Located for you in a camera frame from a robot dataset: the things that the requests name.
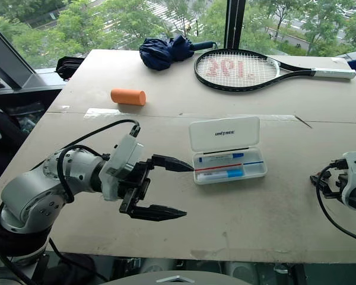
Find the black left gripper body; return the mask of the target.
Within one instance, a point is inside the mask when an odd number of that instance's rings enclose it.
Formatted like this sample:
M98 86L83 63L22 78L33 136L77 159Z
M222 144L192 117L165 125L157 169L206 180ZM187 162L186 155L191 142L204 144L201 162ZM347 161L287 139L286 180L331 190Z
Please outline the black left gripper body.
M152 159L137 162L133 170L118 183L117 195L122 200L120 213L146 213L149 207L139 207L137 203L145 198L151 182L149 172L153 170Z

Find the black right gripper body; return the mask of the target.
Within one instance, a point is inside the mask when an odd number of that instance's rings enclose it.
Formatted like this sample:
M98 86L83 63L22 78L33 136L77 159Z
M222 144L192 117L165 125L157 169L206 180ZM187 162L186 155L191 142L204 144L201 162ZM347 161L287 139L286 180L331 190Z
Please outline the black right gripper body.
M331 173L329 171L329 169L331 168L334 168L336 170L348 170L348 164L346 160L335 160L334 162L332 162L325 172L326 180L331 177ZM342 202L342 191L347 185L347 180L348 180L347 172L339 174L338 179L335 182L335 185L339 188L338 192L335 192L336 198L327 198L327 199L336 199L339 202Z

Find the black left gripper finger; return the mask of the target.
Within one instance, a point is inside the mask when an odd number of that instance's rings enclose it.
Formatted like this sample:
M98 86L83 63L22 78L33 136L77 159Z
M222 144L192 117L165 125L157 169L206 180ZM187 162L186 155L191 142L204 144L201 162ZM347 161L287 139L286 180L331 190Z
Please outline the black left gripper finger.
M155 166L163 167L172 172L193 172L194 168L177 158L153 154L151 157L152 164Z
M187 215L185 211L162 205L150 205L149 207L134 206L126 213L132 219L148 221L173 220Z

